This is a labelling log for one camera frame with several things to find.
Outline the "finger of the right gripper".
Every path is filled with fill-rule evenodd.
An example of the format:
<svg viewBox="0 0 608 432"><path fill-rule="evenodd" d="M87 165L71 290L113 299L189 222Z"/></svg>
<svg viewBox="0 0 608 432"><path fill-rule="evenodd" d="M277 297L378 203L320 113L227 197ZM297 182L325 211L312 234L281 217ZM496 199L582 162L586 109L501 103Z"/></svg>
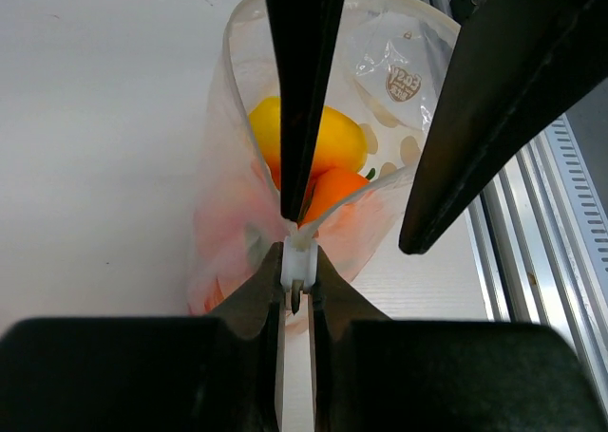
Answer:
<svg viewBox="0 0 608 432"><path fill-rule="evenodd" d="M280 211L299 218L345 0L265 0L280 96Z"/></svg>
<svg viewBox="0 0 608 432"><path fill-rule="evenodd" d="M505 164L607 76L607 0L477 0L462 24L399 237L423 254Z"/></svg>

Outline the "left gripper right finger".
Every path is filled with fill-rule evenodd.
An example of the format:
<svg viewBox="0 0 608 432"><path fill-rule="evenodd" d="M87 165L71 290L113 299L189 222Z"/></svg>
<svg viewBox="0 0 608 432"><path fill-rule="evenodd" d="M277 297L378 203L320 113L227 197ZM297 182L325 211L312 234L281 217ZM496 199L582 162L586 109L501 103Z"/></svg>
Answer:
<svg viewBox="0 0 608 432"><path fill-rule="evenodd" d="M311 288L318 431L603 431L570 346L526 323L396 320L320 254Z"/></svg>

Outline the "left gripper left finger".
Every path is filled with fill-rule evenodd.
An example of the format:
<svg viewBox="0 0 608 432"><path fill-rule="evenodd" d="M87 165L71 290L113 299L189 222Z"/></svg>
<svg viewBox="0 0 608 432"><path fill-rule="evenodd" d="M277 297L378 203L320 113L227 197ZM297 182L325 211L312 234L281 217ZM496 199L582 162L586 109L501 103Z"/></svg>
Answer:
<svg viewBox="0 0 608 432"><path fill-rule="evenodd" d="M201 317L36 317L1 339L5 431L277 431L283 246Z"/></svg>

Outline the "yellow orange mango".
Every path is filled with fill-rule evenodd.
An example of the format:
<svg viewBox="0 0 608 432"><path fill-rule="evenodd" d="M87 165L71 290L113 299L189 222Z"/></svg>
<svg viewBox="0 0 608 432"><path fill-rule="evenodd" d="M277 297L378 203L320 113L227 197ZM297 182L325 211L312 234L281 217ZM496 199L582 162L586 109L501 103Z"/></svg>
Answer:
<svg viewBox="0 0 608 432"><path fill-rule="evenodd" d="M249 123L277 190L280 184L280 98L269 97L249 114ZM311 177L341 168L357 173L367 161L362 128L345 114L324 106L313 154Z"/></svg>

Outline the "orange persimmon fruit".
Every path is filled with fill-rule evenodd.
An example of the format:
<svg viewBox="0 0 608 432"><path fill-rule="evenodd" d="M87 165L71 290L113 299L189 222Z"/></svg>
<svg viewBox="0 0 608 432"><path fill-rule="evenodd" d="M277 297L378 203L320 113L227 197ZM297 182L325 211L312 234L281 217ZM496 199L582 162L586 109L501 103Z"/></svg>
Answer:
<svg viewBox="0 0 608 432"><path fill-rule="evenodd" d="M313 181L313 188L304 205L299 225L311 223L342 199L368 185L370 181L356 172L344 168L333 168Z"/></svg>

